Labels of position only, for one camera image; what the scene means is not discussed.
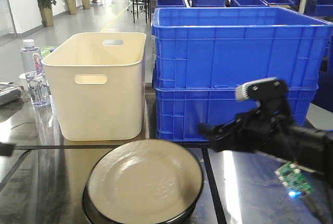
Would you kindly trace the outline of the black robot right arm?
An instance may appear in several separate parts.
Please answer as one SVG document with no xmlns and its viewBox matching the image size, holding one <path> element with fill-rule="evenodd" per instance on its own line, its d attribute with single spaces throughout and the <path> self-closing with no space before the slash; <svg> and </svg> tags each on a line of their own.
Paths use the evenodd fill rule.
<svg viewBox="0 0 333 224">
<path fill-rule="evenodd" d="M 216 152 L 261 152 L 332 177 L 332 133 L 299 126 L 290 116 L 254 108 L 222 125 L 200 123 L 198 132 Z"/>
</svg>

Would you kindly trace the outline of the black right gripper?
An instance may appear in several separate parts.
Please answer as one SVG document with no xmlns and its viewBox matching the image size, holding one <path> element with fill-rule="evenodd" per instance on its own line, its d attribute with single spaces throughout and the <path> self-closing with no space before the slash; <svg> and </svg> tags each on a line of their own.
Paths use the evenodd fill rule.
<svg viewBox="0 0 333 224">
<path fill-rule="evenodd" d="M 216 152 L 262 152 L 272 156 L 293 156 L 294 123 L 287 104 L 271 109 L 264 105 L 239 113 L 235 120 L 217 126 L 200 123 L 199 134 Z"/>
</svg>

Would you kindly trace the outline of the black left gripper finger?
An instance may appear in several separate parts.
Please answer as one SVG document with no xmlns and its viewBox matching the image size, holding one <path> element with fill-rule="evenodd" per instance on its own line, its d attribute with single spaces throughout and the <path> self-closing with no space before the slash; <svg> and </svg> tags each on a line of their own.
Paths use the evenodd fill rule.
<svg viewBox="0 0 333 224">
<path fill-rule="evenodd" d="M 0 142 L 0 156 L 12 156 L 15 146 L 15 143 Z"/>
</svg>

